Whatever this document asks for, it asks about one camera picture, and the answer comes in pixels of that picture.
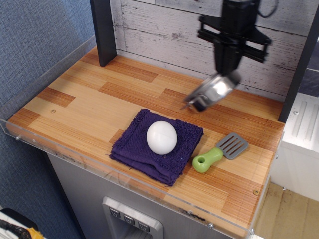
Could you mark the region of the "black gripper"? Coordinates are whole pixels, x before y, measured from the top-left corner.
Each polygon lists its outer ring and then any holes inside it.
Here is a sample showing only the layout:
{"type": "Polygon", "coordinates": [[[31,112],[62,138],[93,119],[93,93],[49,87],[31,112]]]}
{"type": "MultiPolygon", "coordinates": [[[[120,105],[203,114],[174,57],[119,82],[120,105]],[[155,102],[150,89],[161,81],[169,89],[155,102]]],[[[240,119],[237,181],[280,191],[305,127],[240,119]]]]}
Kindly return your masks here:
{"type": "Polygon", "coordinates": [[[198,37],[213,43],[218,73],[236,70],[243,56],[265,61],[271,40],[256,28],[259,5],[259,0],[224,0],[221,17],[199,17],[198,37]]]}

